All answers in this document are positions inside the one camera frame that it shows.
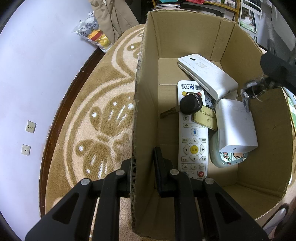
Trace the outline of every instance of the fluffy carpet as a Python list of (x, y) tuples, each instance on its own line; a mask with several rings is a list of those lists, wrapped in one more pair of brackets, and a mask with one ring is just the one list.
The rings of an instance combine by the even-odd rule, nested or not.
[[(126, 31), (76, 97), (52, 158), (46, 212), (81, 179), (102, 179), (131, 157), (134, 80), (143, 30), (144, 25), (138, 25)], [(119, 236), (120, 240), (146, 240), (131, 231), (128, 198), (120, 203)]]

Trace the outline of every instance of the wall socket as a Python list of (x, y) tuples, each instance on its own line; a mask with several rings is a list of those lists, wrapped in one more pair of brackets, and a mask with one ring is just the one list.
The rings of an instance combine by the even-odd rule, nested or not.
[(28, 121), (27, 126), (26, 126), (26, 131), (34, 133), (35, 128), (36, 128), (36, 123), (34, 123), (32, 121)]
[(31, 147), (30, 146), (27, 146), (27, 145), (22, 145), (22, 154), (28, 156), (30, 155), (30, 150), (31, 150)]

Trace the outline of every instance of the white charger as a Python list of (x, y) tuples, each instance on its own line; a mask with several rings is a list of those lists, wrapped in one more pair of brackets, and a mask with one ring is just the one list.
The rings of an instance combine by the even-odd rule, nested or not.
[(215, 100), (237, 90), (237, 82), (199, 54), (178, 58), (178, 66), (203, 87)]
[(216, 106), (219, 152), (246, 153), (258, 147), (251, 112), (242, 102), (221, 99)]

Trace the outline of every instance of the car key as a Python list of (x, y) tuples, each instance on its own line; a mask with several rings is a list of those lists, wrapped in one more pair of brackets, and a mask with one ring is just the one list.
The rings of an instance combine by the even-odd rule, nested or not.
[(195, 112), (200, 111), (201, 108), (201, 96), (193, 92), (187, 92), (186, 96), (181, 99), (180, 105), (161, 113), (159, 117), (164, 118), (168, 115), (178, 113), (179, 111), (181, 111), (185, 115), (192, 115)]

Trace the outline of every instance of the yellow round button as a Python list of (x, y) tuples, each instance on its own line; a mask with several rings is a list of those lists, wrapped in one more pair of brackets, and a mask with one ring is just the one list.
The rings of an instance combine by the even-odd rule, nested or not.
[(196, 145), (193, 145), (192, 147), (190, 147), (190, 152), (192, 154), (198, 153), (198, 147)]

